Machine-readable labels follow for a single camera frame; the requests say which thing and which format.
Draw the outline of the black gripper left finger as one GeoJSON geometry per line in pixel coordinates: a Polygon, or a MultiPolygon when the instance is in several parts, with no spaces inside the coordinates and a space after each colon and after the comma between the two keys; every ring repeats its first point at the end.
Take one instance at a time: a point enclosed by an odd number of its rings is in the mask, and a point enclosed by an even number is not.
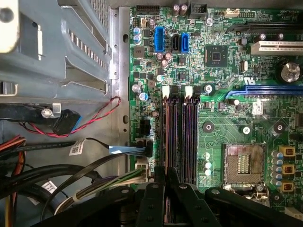
{"type": "Polygon", "coordinates": [[[134,190],[118,186],[40,223],[38,227],[161,227],[164,225],[164,168],[134,190]]]}

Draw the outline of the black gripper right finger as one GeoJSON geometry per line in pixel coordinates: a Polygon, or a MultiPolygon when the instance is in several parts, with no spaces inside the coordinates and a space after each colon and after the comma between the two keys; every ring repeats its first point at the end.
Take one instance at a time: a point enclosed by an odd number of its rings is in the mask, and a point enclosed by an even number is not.
{"type": "Polygon", "coordinates": [[[200,198],[197,190],[181,183],[176,169],[168,179],[193,227],[301,227],[303,222],[224,189],[210,188],[200,198]]]}

